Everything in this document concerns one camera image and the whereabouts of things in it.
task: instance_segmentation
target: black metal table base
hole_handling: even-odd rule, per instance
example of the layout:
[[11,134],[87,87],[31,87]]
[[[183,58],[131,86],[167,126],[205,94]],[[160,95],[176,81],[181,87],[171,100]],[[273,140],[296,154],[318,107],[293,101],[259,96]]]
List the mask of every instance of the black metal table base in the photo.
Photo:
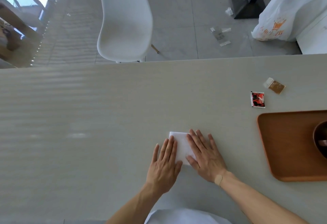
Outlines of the black metal table base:
[[264,0],[257,0],[255,3],[249,3],[248,0],[231,0],[231,5],[234,19],[259,18],[266,7]]

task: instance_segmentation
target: orange plastic tray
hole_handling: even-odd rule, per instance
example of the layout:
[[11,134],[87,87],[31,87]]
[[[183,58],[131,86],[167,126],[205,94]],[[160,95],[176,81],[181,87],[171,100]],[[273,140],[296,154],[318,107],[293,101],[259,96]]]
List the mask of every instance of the orange plastic tray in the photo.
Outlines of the orange plastic tray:
[[327,159],[313,142],[327,110],[265,113],[257,122],[272,175],[280,181],[327,181]]

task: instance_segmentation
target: white shirt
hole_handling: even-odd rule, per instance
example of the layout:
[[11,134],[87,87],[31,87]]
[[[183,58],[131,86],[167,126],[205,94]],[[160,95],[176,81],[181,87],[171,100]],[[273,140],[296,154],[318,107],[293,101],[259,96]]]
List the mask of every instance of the white shirt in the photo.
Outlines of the white shirt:
[[194,209],[162,209],[148,215],[145,224],[231,224],[228,220]]

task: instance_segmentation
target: wooden chair leg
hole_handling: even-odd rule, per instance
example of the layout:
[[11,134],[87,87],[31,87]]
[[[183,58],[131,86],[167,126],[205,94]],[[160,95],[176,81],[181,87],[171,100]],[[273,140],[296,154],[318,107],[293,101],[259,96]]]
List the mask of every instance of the wooden chair leg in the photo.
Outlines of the wooden chair leg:
[[151,44],[151,47],[152,47],[153,49],[155,49],[155,51],[156,51],[157,53],[159,53],[158,49],[155,48],[155,46],[154,46],[153,44]]

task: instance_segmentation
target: white cabinet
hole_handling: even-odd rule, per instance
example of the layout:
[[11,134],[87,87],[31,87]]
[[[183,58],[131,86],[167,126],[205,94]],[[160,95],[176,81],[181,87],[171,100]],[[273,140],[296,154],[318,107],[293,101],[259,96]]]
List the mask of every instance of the white cabinet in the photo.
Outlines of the white cabinet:
[[296,40],[303,54],[327,53],[327,11],[306,27]]

